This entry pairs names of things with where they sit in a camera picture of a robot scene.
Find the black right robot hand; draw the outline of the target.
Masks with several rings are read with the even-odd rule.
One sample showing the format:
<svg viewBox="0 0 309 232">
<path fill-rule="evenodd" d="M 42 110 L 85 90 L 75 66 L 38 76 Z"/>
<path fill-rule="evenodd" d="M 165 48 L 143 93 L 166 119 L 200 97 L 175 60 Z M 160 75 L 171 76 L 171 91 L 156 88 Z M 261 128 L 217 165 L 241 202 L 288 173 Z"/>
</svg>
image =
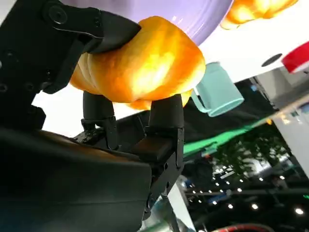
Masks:
<svg viewBox="0 0 309 232">
<path fill-rule="evenodd" d="M 145 137 L 120 152 L 113 105 L 85 92 L 84 132 L 43 131 L 32 105 L 69 83 L 80 56 L 117 49 L 140 26 L 96 8 L 17 0 L 0 26 L 0 229 L 136 232 L 183 169 L 179 94 L 151 106 Z"/>
</svg>

